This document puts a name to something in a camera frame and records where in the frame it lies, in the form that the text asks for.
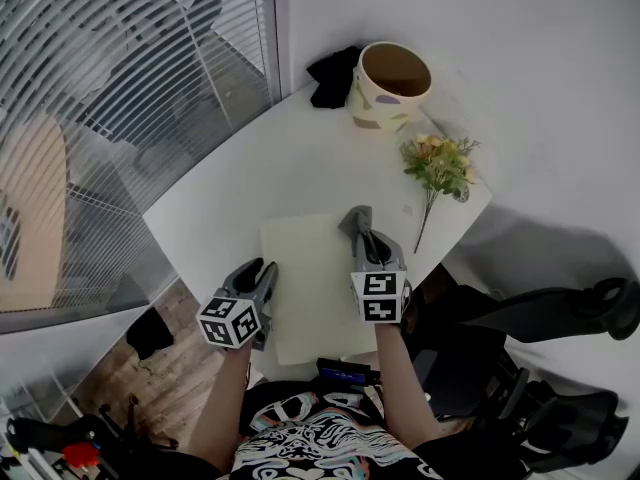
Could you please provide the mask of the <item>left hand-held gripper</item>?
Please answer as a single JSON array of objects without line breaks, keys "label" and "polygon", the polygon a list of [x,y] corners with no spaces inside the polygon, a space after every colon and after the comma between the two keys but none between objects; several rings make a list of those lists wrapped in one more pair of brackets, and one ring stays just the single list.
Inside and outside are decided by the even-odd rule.
[{"label": "left hand-held gripper", "polygon": [[276,262],[269,263],[260,277],[264,260],[249,260],[224,280],[199,309],[196,321],[207,343],[225,349],[240,349],[250,343],[263,351],[270,333],[268,303],[279,275]]}]

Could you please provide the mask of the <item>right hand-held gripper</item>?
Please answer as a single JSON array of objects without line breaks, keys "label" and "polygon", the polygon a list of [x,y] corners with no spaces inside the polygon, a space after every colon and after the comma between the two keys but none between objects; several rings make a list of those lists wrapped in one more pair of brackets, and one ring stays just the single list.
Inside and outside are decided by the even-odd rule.
[{"label": "right hand-held gripper", "polygon": [[354,271],[351,288],[360,317],[369,323],[400,324],[411,297],[402,248],[379,231],[372,232],[380,263],[387,271],[370,271],[367,256],[370,231],[360,231],[354,241]]}]

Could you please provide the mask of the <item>grey knitted cloth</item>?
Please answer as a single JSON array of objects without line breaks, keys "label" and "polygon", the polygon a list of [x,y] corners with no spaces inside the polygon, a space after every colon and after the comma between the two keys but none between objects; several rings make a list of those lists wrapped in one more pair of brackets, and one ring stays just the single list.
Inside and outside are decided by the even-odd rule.
[{"label": "grey knitted cloth", "polygon": [[338,224],[338,229],[349,238],[352,256],[356,256],[357,240],[371,230],[372,207],[357,205],[351,208]]}]

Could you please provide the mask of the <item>person's right forearm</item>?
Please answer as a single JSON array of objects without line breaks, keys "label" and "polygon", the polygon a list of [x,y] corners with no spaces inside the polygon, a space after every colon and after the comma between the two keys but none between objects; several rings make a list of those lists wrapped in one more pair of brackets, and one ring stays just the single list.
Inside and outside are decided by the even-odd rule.
[{"label": "person's right forearm", "polygon": [[376,324],[375,335],[389,432],[409,449],[437,439],[439,423],[416,376],[400,329]]}]

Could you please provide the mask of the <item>person's left forearm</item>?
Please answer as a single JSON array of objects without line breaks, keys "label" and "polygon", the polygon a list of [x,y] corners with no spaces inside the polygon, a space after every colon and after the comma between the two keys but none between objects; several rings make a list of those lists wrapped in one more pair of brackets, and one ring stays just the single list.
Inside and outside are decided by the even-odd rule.
[{"label": "person's left forearm", "polygon": [[240,416],[251,352],[252,344],[246,343],[225,353],[187,447],[189,454],[209,462],[222,474],[231,471],[240,441]]}]

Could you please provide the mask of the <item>black cloth on floor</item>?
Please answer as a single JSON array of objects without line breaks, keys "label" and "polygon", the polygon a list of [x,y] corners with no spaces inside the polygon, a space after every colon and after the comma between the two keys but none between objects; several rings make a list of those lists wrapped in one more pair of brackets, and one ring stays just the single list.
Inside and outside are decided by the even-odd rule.
[{"label": "black cloth on floor", "polygon": [[156,308],[150,307],[130,326],[126,342],[144,361],[155,352],[171,347],[174,338]]}]

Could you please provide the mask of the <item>artificial flower bouquet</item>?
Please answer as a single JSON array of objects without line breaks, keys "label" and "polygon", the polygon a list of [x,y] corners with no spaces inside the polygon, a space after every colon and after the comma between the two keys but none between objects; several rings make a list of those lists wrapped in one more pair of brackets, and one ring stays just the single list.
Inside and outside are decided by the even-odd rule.
[{"label": "artificial flower bouquet", "polygon": [[413,252],[421,244],[427,220],[440,195],[466,202],[470,186],[475,183],[471,154],[481,145],[469,138],[450,138],[433,134],[416,134],[399,145],[403,172],[419,182],[425,201]]}]

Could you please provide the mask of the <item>black device with blue screen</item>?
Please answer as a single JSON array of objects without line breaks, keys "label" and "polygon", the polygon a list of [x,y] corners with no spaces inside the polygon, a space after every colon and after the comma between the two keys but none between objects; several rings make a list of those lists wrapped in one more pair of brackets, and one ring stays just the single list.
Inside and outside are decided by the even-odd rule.
[{"label": "black device with blue screen", "polygon": [[316,361],[319,376],[336,382],[357,386],[376,386],[381,384],[380,372],[369,365],[318,358]]}]

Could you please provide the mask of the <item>cream patterned pot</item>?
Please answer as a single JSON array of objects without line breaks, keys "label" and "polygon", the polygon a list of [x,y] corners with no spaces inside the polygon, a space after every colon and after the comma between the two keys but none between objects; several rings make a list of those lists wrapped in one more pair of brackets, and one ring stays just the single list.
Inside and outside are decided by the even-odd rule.
[{"label": "cream patterned pot", "polygon": [[396,133],[431,87],[431,72],[413,50],[394,42],[374,42],[361,51],[353,69],[346,108],[357,127]]}]

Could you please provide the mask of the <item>black office chair with headrest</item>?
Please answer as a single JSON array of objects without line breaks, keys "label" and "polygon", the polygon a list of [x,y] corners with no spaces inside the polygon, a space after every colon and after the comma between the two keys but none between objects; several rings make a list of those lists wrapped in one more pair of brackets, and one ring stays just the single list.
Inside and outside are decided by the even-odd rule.
[{"label": "black office chair with headrest", "polygon": [[613,277],[585,289],[551,287],[504,300],[451,277],[413,294],[403,338],[423,391],[440,417],[465,418],[488,400],[494,380],[516,379],[507,339],[538,343],[607,334],[621,341],[640,327],[640,282]]}]

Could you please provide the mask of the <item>black printed T-shirt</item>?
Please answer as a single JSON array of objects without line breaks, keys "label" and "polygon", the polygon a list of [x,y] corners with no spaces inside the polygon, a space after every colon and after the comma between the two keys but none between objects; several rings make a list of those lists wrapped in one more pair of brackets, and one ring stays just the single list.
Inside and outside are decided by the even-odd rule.
[{"label": "black printed T-shirt", "polygon": [[269,382],[245,392],[234,463],[199,458],[201,480],[524,480],[487,437],[439,436],[414,449],[396,439],[362,392]]}]

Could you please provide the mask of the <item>black fabric bundle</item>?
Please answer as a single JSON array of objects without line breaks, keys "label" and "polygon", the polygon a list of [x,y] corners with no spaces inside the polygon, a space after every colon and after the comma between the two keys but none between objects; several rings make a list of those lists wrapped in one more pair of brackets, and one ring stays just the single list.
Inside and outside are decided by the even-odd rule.
[{"label": "black fabric bundle", "polygon": [[361,52],[361,48],[350,46],[307,67],[307,73],[317,83],[310,98],[314,108],[339,109],[345,106],[353,81],[353,70]]}]

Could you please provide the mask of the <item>white window blinds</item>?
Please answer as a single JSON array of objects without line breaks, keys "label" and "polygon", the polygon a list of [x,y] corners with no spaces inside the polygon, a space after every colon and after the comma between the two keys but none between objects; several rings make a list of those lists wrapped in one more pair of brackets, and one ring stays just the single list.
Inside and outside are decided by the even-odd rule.
[{"label": "white window blinds", "polygon": [[275,101],[271,0],[0,0],[0,314],[174,276],[144,214]]}]

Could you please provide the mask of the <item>red object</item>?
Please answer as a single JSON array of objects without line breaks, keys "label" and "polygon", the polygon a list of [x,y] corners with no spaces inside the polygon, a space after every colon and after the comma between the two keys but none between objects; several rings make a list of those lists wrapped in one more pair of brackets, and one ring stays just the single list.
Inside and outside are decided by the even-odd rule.
[{"label": "red object", "polygon": [[90,442],[79,442],[63,448],[62,455],[74,468],[96,467],[100,463],[100,451]]}]

